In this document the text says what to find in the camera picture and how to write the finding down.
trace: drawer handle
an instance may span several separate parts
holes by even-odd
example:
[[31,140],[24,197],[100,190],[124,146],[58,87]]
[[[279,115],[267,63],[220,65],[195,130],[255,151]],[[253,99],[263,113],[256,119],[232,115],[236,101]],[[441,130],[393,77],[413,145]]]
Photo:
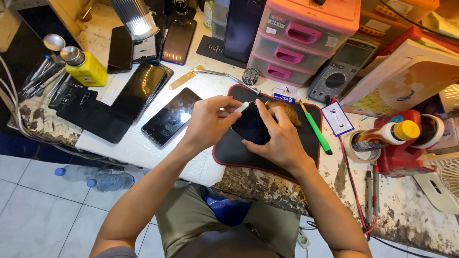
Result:
[[272,65],[268,66],[267,71],[272,76],[275,76],[275,77],[278,77],[278,78],[282,78],[282,79],[287,79],[292,74],[292,72],[290,72],[290,71],[287,71],[287,70],[284,70],[282,68],[275,67],[275,66],[272,66]]
[[314,43],[322,36],[321,31],[294,22],[289,23],[286,32],[287,37],[301,41],[305,44]]
[[277,47],[275,51],[275,55],[277,58],[282,59],[292,64],[298,64],[304,58],[303,54],[296,53],[294,51],[288,50],[283,47]]

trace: pink plastic drawer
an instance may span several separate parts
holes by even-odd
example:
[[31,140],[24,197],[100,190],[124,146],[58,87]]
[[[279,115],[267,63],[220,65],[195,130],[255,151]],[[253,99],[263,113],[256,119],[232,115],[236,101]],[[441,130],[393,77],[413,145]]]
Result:
[[252,51],[247,67],[255,68],[258,74],[266,78],[274,78],[285,84],[301,87],[316,72],[296,67],[289,67]]
[[303,0],[268,0],[262,31],[279,40],[335,53],[358,30],[360,0],[327,0],[322,6]]
[[252,51],[281,64],[309,71],[317,71],[333,53],[320,52],[281,41],[258,30]]

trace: digital multimeter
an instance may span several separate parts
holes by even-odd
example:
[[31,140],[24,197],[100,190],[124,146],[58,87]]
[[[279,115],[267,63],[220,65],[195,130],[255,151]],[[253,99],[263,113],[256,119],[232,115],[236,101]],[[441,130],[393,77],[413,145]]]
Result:
[[325,96],[338,97],[354,75],[366,64],[379,43],[367,37],[354,35],[329,59],[311,83],[308,97],[325,103]]

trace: yellow dispenser bottle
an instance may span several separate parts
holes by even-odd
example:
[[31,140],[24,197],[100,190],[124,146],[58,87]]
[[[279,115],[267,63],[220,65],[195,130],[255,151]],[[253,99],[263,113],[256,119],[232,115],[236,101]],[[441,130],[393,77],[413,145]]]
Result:
[[105,86],[107,68],[93,54],[66,46],[61,50],[61,58],[66,63],[65,70],[83,86]]

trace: grey shirt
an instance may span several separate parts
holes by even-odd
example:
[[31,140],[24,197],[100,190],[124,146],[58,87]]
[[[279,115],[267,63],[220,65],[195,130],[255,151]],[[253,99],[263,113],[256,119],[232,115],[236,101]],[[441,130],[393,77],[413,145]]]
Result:
[[[170,258],[279,258],[244,226],[232,227],[225,232],[204,232],[181,246]],[[130,247],[112,247],[96,258],[137,258]]]

